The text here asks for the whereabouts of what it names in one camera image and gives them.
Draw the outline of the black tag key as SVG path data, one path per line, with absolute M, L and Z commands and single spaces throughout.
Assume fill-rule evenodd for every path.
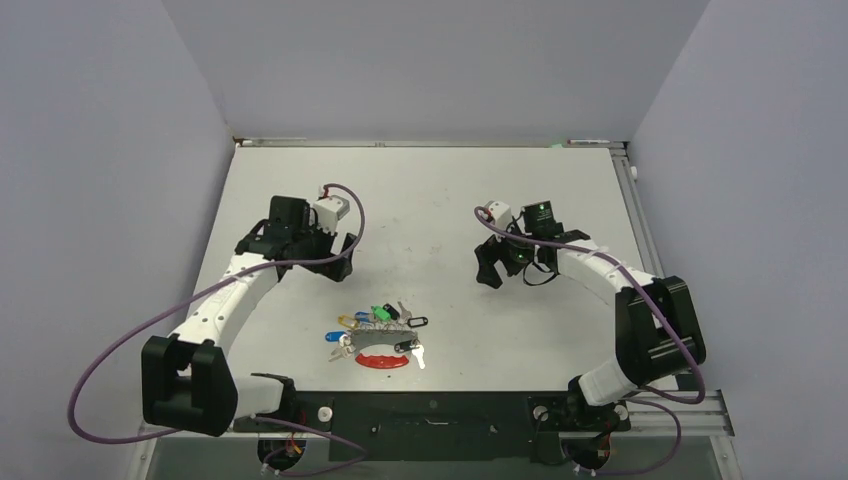
M 412 317 L 406 320 L 406 325 L 410 329 L 418 329 L 429 324 L 429 319 L 426 316 Z

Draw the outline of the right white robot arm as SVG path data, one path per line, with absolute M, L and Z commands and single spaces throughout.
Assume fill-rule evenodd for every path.
M 565 414 L 573 425 L 589 428 L 641 391 L 684 405 L 705 399 L 699 367 L 706 346 L 684 280 L 627 265 L 587 233 L 566 229 L 548 201 L 517 215 L 508 204 L 491 201 L 473 215 L 491 233 L 474 250 L 478 283 L 498 289 L 500 269 L 513 277 L 534 267 L 579 283 L 612 309 L 611 356 L 568 384 Z

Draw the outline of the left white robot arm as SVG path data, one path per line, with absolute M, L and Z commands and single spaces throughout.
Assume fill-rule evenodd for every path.
M 141 351 L 142 413 L 152 425 L 220 436 L 251 415 L 274 430 L 289 428 L 297 401 L 285 392 L 291 379 L 253 373 L 235 377 L 228 353 L 262 298 L 294 266 L 334 282 L 352 272 L 359 239 L 348 233 L 333 245 L 347 199 L 323 194 L 315 201 L 274 196 L 266 218 L 237 243 L 224 275 L 168 336 L 153 336 Z

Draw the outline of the blue tag key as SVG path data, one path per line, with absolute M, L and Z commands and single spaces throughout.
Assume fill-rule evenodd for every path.
M 345 334 L 346 331 L 330 331 L 324 335 L 324 339 L 327 342 L 338 342 Z

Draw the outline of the green tag key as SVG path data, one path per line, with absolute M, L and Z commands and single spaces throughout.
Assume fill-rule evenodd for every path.
M 372 315 L 376 321 L 379 322 L 388 322 L 392 319 L 391 314 L 385 310 L 382 306 L 372 306 L 371 307 Z

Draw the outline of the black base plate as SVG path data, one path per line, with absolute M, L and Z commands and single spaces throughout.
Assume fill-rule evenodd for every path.
M 555 463 L 575 453 L 606 455 L 610 437 L 631 428 L 626 405 L 592 407 L 565 391 L 308 392 L 281 411 L 236 420 L 238 433 L 269 435 L 262 450 L 292 435 L 329 443 L 328 459 Z

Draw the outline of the aluminium frame rail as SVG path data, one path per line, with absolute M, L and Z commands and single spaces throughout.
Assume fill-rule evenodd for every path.
M 645 270 L 660 277 L 666 277 L 667 274 L 637 191 L 637 181 L 633 174 L 633 164 L 628 157 L 627 147 L 627 142 L 614 142 L 610 148 L 610 155 L 637 243 L 639 256 Z M 710 437 L 732 437 L 735 434 L 726 402 L 720 390 L 708 392 L 705 400 L 698 405 L 670 401 L 651 393 L 640 394 L 638 398 L 655 401 L 675 410 L 685 434 Z

